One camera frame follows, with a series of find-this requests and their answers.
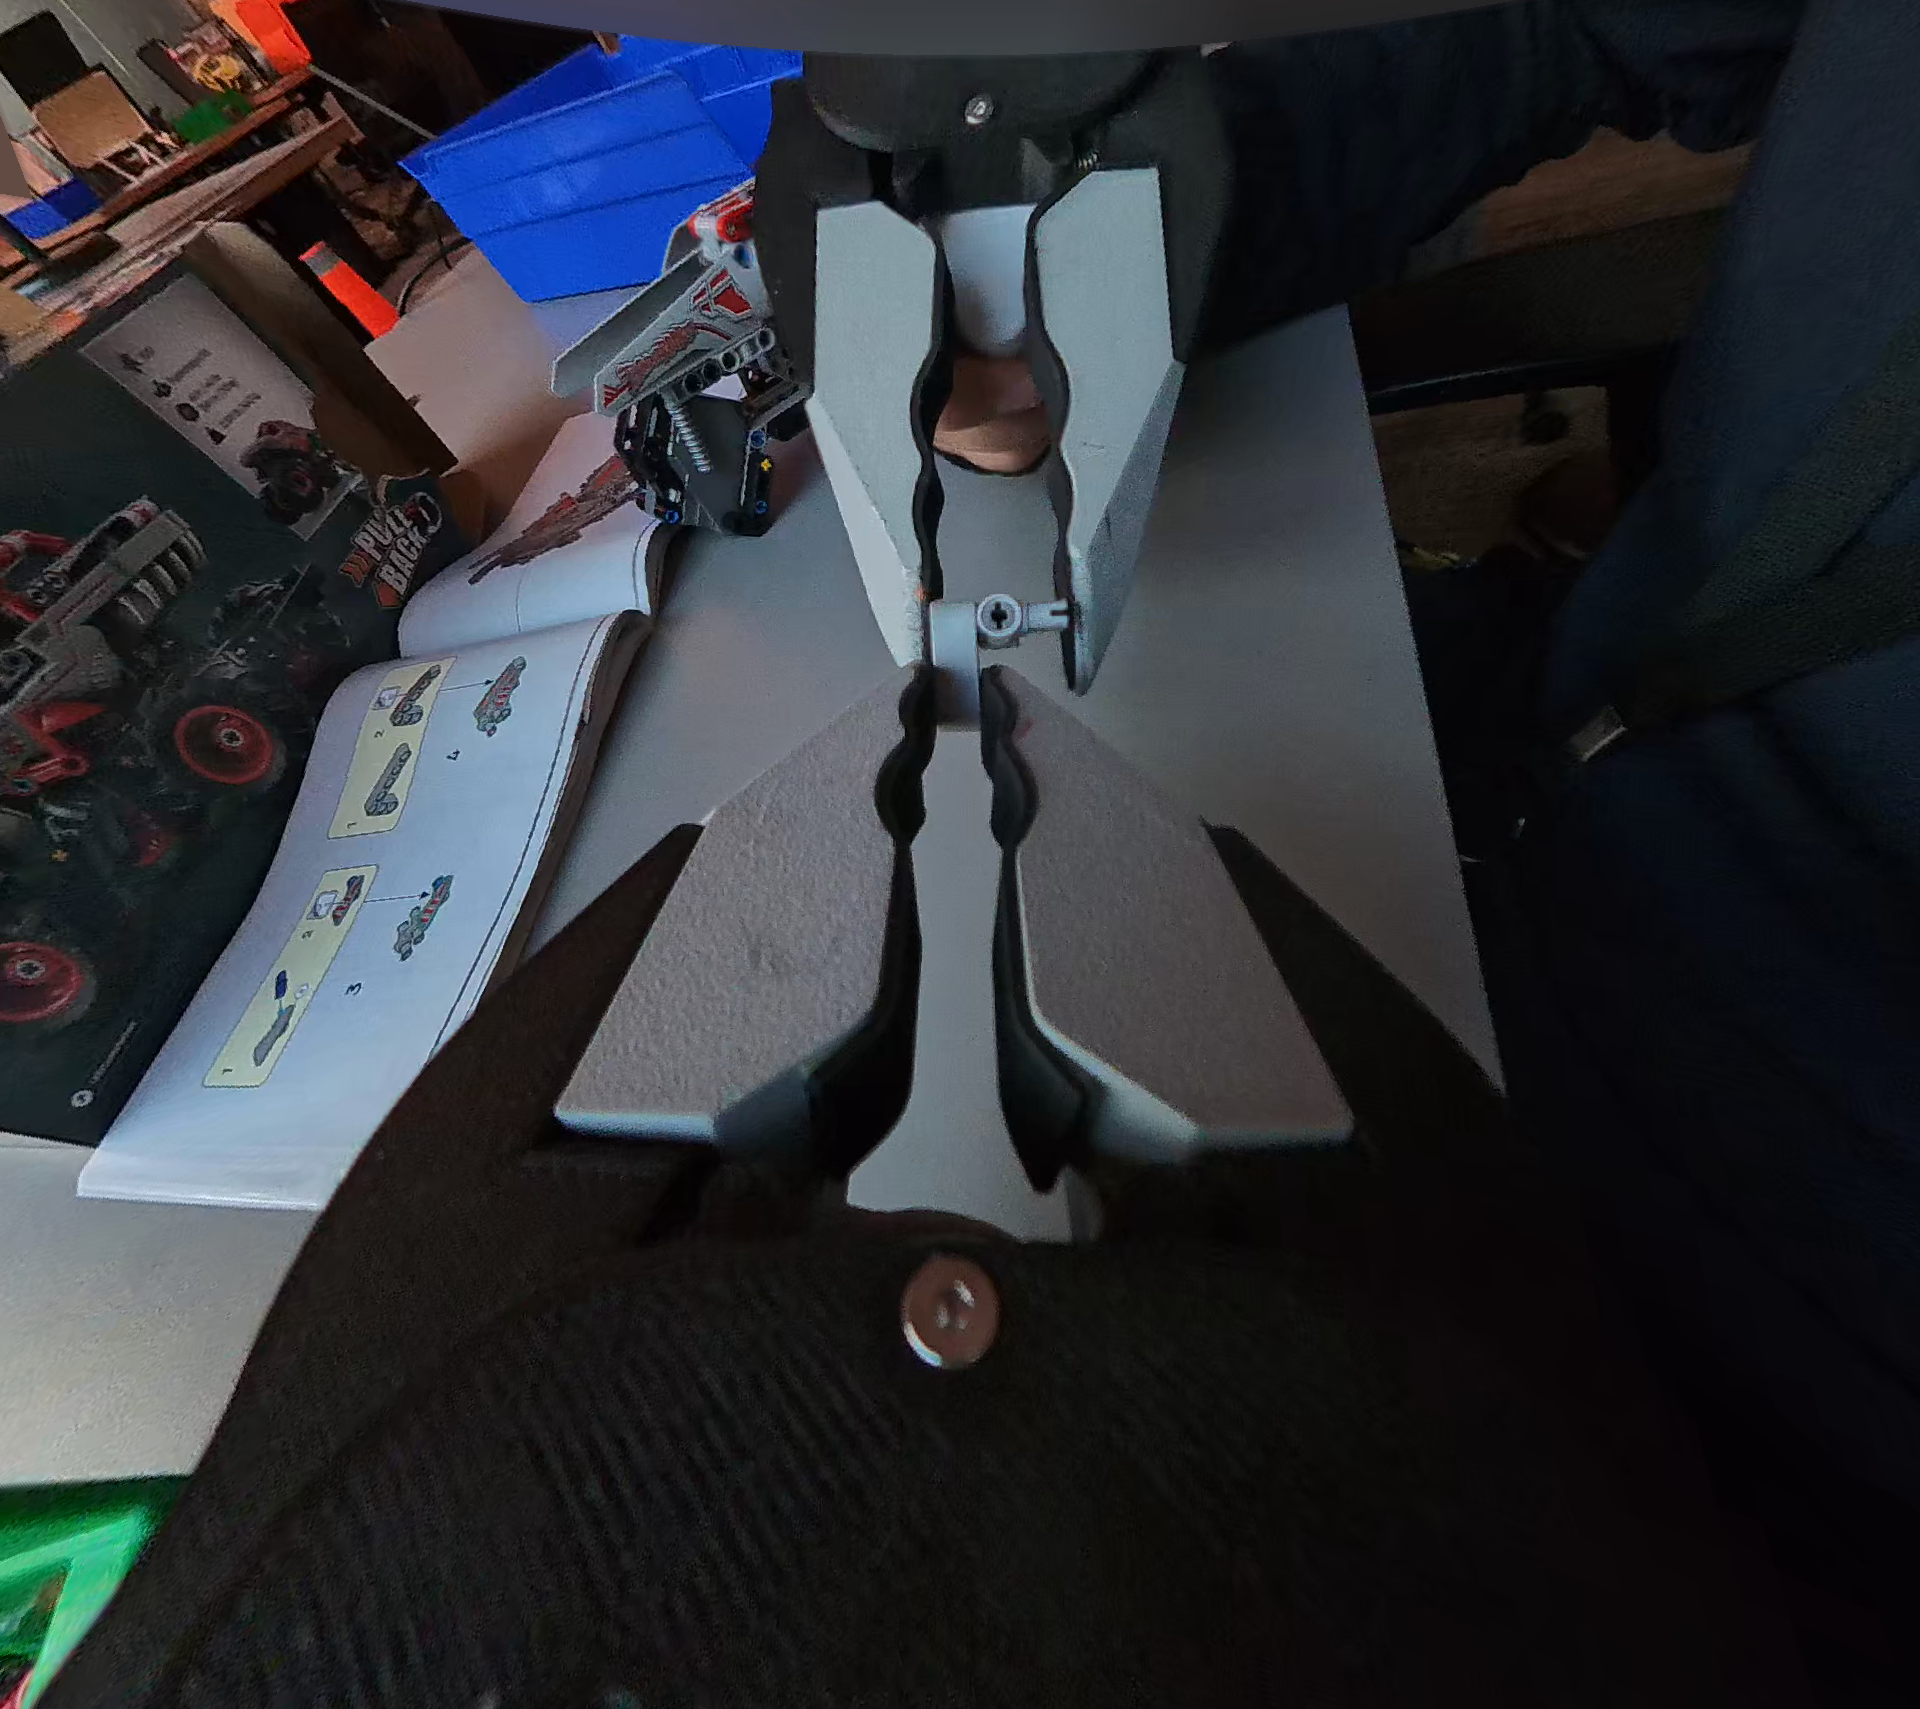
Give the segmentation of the partly built lego truck model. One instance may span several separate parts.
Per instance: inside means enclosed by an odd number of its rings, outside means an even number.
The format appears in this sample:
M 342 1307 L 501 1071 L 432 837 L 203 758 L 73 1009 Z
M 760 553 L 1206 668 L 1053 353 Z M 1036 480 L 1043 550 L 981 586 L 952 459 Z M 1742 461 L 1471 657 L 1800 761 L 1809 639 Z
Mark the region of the partly built lego truck model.
M 773 513 L 773 443 L 803 423 L 803 381 L 755 253 L 755 179 L 693 207 L 661 272 L 550 365 L 586 394 L 645 513 L 757 537 Z

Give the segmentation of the green plastic bin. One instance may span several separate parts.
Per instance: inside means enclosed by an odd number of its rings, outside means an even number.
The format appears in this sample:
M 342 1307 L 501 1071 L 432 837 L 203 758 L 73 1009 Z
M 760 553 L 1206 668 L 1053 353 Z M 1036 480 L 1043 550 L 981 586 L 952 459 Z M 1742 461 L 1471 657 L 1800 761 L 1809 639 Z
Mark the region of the green plastic bin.
M 36 1704 L 184 1486 L 184 1477 L 3 1486 L 3 1706 Z

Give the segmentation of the black lego set box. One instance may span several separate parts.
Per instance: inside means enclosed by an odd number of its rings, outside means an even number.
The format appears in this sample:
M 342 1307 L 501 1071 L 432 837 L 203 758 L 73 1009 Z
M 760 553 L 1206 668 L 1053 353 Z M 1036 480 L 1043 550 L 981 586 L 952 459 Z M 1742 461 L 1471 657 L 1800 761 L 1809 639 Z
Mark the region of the black lego set box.
M 229 223 L 2 399 L 2 1124 L 93 1146 L 252 908 L 324 706 L 472 513 Z

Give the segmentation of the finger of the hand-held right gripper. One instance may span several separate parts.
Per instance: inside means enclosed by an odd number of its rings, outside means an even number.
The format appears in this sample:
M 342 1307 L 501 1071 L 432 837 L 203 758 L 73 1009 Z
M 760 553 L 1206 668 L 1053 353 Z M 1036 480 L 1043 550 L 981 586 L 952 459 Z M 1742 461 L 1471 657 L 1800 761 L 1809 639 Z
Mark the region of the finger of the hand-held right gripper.
M 938 240 L 882 201 L 815 220 L 809 423 L 878 634 L 927 655 L 943 590 L 934 423 L 949 387 L 949 281 Z
M 1063 677 L 1087 692 L 1137 568 L 1186 379 L 1172 330 L 1160 170 L 1095 168 L 1025 226 L 1025 358 L 1051 431 Z

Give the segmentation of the person's right forearm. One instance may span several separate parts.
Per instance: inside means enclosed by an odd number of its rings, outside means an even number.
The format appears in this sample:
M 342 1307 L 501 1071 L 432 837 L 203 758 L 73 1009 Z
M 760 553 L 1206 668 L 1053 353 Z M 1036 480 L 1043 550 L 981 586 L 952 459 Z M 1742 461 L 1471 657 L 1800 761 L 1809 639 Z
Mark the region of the person's right forearm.
M 1514 0 L 1211 49 L 1231 196 L 1199 348 L 1395 280 L 1602 129 L 1693 154 L 1754 139 L 1807 2 Z

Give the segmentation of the open lego instruction booklet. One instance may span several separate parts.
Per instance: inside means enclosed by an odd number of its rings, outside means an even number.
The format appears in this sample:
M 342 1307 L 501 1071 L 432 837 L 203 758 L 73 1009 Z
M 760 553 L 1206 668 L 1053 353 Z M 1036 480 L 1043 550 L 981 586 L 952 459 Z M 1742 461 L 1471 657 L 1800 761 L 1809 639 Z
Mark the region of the open lego instruction booklet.
M 511 972 L 563 865 L 675 526 L 569 415 L 491 534 L 320 716 L 245 921 L 76 1179 L 89 1202 L 320 1211 Z

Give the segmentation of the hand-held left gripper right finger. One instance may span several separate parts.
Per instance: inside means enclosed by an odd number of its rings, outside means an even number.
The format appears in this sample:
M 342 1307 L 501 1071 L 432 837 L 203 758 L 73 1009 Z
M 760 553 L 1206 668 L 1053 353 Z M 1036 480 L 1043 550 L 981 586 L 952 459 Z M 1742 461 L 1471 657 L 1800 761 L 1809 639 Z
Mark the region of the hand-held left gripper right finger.
M 1324 1149 L 1351 1109 L 1211 832 L 1025 676 L 977 679 L 996 1075 L 1024 1176 Z

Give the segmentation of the person's right hand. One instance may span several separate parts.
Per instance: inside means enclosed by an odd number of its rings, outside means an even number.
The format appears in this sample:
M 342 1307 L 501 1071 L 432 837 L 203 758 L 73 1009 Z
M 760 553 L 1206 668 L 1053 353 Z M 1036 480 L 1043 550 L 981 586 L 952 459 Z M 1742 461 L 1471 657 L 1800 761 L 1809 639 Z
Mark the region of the person's right hand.
M 948 399 L 930 443 L 948 461 L 989 475 L 1043 466 L 1051 427 L 1034 374 L 1020 353 L 955 352 Z

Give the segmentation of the pale folding chair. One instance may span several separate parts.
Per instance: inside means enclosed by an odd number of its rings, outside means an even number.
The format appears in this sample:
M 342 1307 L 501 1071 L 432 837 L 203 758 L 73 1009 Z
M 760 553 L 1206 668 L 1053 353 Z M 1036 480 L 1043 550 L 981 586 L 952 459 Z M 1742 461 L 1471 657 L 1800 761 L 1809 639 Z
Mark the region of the pale folding chair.
M 160 170 L 172 136 L 123 90 L 105 65 L 89 65 L 67 86 L 31 104 L 54 154 L 73 171 L 126 185 Z

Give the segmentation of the large blue plastic bin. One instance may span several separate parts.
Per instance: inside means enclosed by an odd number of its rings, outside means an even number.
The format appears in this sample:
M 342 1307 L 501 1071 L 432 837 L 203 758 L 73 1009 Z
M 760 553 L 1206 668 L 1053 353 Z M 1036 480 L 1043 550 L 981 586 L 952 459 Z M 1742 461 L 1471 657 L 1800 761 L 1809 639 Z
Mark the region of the large blue plastic bin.
M 631 33 L 613 35 L 600 47 L 607 75 L 616 81 L 642 81 L 674 73 L 689 90 L 714 131 L 724 136 L 752 174 L 772 126 L 772 90 L 778 81 L 800 78 L 803 52 L 732 43 L 675 42 Z
M 560 64 L 401 160 L 527 304 L 654 281 L 675 226 L 755 168 L 674 70 Z

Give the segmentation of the orange plastic bin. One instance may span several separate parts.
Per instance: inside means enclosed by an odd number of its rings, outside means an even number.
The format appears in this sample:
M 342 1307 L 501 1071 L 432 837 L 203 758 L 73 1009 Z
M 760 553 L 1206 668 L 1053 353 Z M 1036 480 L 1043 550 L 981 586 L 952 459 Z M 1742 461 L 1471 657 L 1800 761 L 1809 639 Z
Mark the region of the orange plastic bin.
M 274 73 L 291 73 L 312 65 L 308 42 L 291 20 L 291 6 L 304 0 L 209 0 L 213 17 L 236 31 Z

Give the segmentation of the orange safety cone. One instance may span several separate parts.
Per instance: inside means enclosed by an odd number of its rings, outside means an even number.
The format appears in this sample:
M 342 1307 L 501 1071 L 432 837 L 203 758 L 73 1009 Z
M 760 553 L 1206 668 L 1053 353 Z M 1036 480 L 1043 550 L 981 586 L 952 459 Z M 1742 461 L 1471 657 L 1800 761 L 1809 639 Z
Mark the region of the orange safety cone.
M 328 241 L 312 241 L 299 250 L 297 258 L 328 300 L 343 309 L 368 339 L 379 339 L 399 323 L 401 313 L 395 304 Z

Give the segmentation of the wooden workbench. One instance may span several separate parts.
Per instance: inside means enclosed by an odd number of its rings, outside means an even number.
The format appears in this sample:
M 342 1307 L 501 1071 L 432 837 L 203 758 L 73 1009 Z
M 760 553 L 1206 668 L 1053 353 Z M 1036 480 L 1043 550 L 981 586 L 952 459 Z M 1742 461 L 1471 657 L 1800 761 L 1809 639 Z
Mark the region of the wooden workbench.
M 2 275 L 31 274 L 36 266 L 76 250 L 84 236 L 105 229 L 133 210 L 154 205 L 162 196 L 208 179 L 221 168 L 261 156 L 271 146 L 308 141 L 330 123 L 334 148 L 365 136 L 363 119 L 354 116 L 339 86 L 326 81 L 312 65 L 280 75 L 248 93 L 248 112 L 203 139 L 184 144 L 155 168 L 123 185 L 112 188 L 98 207 L 88 210 L 46 236 L 17 232 L 3 215 Z

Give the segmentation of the small grey lego connector piece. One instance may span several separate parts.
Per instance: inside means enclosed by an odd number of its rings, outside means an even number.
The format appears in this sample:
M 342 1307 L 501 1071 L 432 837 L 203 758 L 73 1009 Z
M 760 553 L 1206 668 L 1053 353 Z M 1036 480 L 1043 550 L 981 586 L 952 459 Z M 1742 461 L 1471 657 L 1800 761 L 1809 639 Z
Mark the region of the small grey lego connector piece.
M 985 657 L 1034 635 L 1071 631 L 1067 597 L 1021 600 L 1014 591 L 989 591 L 977 600 L 940 597 L 926 607 L 923 660 L 934 687 L 934 711 L 941 729 L 980 725 Z

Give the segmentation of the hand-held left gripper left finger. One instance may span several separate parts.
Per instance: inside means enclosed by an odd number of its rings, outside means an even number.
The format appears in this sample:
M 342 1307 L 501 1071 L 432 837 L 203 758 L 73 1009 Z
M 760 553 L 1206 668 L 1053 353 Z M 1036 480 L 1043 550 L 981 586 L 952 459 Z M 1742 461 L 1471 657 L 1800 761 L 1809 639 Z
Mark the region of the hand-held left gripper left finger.
M 927 670 L 894 670 L 698 831 L 553 1107 L 568 1130 L 844 1179 L 912 1080 Z

